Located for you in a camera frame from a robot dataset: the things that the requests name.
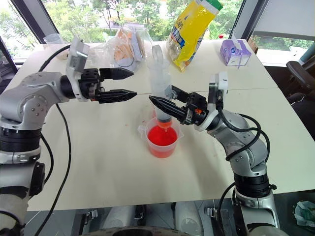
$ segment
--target tissue box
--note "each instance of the tissue box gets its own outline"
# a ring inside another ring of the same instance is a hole
[[[226,39],[222,42],[220,53],[227,66],[246,65],[252,55],[242,40],[237,40],[237,42],[241,45],[242,50],[238,50],[235,47],[232,39]]]

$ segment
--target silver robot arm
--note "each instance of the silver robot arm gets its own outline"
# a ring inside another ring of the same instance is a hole
[[[122,68],[84,69],[87,45],[74,39],[66,75],[37,72],[0,96],[0,235],[23,235],[30,197],[43,189],[45,165],[38,162],[41,129],[49,109],[77,98],[80,102],[120,102],[135,92],[105,91],[105,79],[124,79],[132,72]]]
[[[260,227],[265,227],[268,232],[271,230],[286,235],[277,229],[279,220],[272,193],[275,186],[269,184],[267,176],[268,149],[260,139],[247,148],[255,138],[247,121],[239,114],[223,110],[227,83],[226,72],[211,76],[208,102],[198,93],[186,93],[173,86],[173,98],[186,103],[181,108],[164,98],[149,98],[154,105],[176,117],[181,124],[195,124],[196,130],[207,130],[224,147],[234,172],[236,202],[233,208],[238,235],[251,235],[253,229]]]

